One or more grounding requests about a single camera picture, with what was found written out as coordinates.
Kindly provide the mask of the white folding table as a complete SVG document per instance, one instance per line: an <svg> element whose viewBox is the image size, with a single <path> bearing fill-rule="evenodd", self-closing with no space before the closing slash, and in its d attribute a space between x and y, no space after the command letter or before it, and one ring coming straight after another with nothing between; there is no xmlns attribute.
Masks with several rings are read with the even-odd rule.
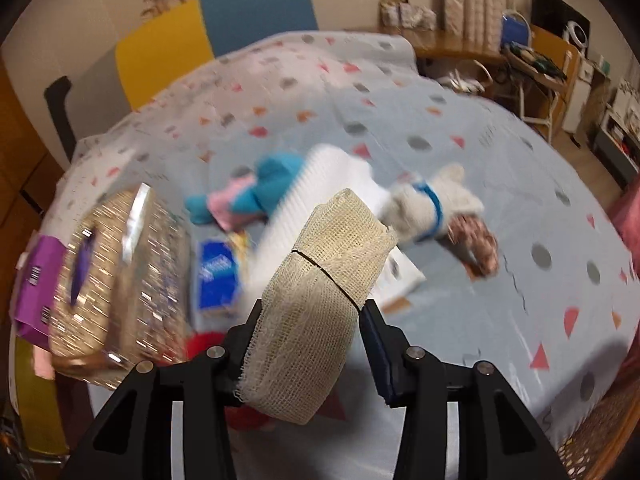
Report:
<svg viewBox="0 0 640 480"><path fill-rule="evenodd" d="M516 88L518 102L518 118L531 127L536 127L548 144L552 144L554 133L554 112L560 97L567 92L570 76L568 70L574 55L571 50L563 54L562 65L559 66L547 55L532 47L509 42L503 47L503 54L509 63L512 81ZM526 115L525 86L534 88L546 98L548 107L544 117Z"/></svg>

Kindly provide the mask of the beige gauze cloth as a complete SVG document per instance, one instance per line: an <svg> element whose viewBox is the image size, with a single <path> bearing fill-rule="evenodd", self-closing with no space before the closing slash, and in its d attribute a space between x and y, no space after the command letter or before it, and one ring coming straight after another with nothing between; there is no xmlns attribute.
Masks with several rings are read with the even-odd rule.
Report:
<svg viewBox="0 0 640 480"><path fill-rule="evenodd" d="M235 396L269 417L309 422L341 374L396 242L349 188L314 208L262 292Z"/></svg>

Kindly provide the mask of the multicolour sofa backrest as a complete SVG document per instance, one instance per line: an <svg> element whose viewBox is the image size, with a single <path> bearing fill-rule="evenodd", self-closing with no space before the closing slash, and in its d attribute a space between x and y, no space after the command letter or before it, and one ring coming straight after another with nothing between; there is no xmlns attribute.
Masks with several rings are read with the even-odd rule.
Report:
<svg viewBox="0 0 640 480"><path fill-rule="evenodd" d="M311 0L189 0L120 40L76 80L65 108L76 141L104 133L173 81L281 32L316 30Z"/></svg>

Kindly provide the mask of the blue tissue pack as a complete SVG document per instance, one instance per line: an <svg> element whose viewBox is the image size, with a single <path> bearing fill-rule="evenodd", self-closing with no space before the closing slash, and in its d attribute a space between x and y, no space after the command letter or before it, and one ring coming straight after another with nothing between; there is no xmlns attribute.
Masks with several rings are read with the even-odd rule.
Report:
<svg viewBox="0 0 640 480"><path fill-rule="evenodd" d="M231 232L198 243L195 266L195 307L201 315L230 315L243 291L250 251L247 232Z"/></svg>

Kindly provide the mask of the blue pink plush toy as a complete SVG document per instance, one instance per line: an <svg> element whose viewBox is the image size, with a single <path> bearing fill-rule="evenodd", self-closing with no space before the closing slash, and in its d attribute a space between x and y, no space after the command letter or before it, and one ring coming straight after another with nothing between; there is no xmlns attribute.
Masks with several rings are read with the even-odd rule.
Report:
<svg viewBox="0 0 640 480"><path fill-rule="evenodd" d="M253 170L232 177L221 191L190 195L184 206L196 226L216 223L224 232L243 229L257 220L266 220L304 166L302 156L276 153L256 162Z"/></svg>

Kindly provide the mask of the pink blanket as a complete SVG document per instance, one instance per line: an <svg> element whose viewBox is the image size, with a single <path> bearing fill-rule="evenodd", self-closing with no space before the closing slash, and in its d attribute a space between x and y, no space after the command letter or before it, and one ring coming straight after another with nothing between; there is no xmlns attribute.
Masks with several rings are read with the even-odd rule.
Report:
<svg viewBox="0 0 640 480"><path fill-rule="evenodd" d="M640 260L640 174L608 210L608 218L631 253L634 270Z"/></svg>

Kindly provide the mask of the white waffle cloth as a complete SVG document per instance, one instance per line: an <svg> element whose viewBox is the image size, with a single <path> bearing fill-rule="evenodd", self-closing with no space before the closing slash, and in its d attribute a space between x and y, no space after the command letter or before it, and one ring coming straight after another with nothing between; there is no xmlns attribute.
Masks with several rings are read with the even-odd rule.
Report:
<svg viewBox="0 0 640 480"><path fill-rule="evenodd" d="M373 169L365 160L330 144L314 146L250 256L241 297L244 310L254 306L314 208L344 188L352 190L376 216L390 197L388 189L373 180Z"/></svg>

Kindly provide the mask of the wooden desk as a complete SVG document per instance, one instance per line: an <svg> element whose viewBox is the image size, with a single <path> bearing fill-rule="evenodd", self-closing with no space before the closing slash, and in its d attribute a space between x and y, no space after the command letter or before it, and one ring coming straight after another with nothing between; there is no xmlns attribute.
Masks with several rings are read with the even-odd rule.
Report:
<svg viewBox="0 0 640 480"><path fill-rule="evenodd" d="M370 32L386 36L405 38L412 45L419 60L474 60L484 65L500 66L506 64L506 58L499 52L490 50L484 44L466 40L444 30L405 29L395 27L358 27L350 32Z"/></svg>

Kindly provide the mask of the patterned tablecloth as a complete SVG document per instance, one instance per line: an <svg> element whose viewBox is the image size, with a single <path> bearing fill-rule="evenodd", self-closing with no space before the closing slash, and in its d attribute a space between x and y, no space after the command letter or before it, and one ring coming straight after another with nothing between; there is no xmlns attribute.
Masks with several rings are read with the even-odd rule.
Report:
<svg viewBox="0 0 640 480"><path fill-rule="evenodd" d="M483 203L499 269L470 264L432 240L403 244L386 266L386 318L439 358L494 362L559 450L571 477L590 475L608 435L596 405L614 382L639 322L631 255L572 166L502 106L421 77L399 37L287 32L195 66L116 110L106 85L74 87L77 146L44 232L72 244L93 206L145 182L179 218L186 196L220 191L279 153L306 168L253 250L241 296L193 321L222 332L246 318L311 211L351 188L373 212L405 184L449 165Z"/></svg>

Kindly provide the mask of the red plush sock toy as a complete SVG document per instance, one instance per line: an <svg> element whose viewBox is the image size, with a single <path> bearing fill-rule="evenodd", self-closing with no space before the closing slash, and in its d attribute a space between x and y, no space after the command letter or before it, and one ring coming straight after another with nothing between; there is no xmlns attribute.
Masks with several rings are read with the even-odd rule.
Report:
<svg viewBox="0 0 640 480"><path fill-rule="evenodd" d="M194 333L186 342L186 357L193 360L200 353L213 346L222 346L226 338L225 332ZM222 376L214 379L214 385L221 392L224 401L224 414L227 425L236 431L257 431L267 429L271 424L271 418L243 404L232 396L231 382Z"/></svg>

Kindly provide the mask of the white knit glove blue band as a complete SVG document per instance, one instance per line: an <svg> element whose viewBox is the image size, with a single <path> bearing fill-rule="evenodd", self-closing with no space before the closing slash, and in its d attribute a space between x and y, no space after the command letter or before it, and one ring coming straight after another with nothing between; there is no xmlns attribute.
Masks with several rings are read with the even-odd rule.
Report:
<svg viewBox="0 0 640 480"><path fill-rule="evenodd" d="M395 185L378 220L392 228L401 243L445 236L454 216L484 212L482 201L464 185L464 176L460 164L450 164L427 180Z"/></svg>

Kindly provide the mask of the wet wipes packet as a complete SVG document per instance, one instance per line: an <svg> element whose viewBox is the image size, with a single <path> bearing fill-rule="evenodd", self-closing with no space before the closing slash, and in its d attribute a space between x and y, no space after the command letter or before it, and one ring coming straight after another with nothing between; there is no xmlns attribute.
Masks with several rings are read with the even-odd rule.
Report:
<svg viewBox="0 0 640 480"><path fill-rule="evenodd" d="M425 275L398 248L394 247L374 283L369 298L383 310L405 298L426 280Z"/></svg>

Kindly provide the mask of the brown satin scrunchie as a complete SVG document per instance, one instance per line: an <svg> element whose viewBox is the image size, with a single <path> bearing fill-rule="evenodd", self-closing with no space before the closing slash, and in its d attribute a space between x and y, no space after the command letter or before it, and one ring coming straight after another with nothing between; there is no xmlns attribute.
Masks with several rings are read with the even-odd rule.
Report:
<svg viewBox="0 0 640 480"><path fill-rule="evenodd" d="M498 240L475 214L458 214L448 223L448 240L470 255L478 274L487 278L499 270Z"/></svg>

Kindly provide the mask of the purple box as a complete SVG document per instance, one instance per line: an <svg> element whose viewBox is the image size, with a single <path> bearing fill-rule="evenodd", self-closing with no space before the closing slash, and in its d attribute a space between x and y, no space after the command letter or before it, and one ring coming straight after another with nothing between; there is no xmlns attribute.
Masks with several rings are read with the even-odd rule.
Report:
<svg viewBox="0 0 640 480"><path fill-rule="evenodd" d="M43 350L49 349L49 324L65 246L56 238L35 233L17 271L10 303L16 333Z"/></svg>

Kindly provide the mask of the wicker basket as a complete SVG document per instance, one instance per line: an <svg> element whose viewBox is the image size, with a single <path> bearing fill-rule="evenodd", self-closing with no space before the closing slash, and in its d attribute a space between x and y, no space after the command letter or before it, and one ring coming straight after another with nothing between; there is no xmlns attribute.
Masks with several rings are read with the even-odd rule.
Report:
<svg viewBox="0 0 640 480"><path fill-rule="evenodd" d="M639 360L620 368L606 395L559 448L570 479L605 479L639 423Z"/></svg>

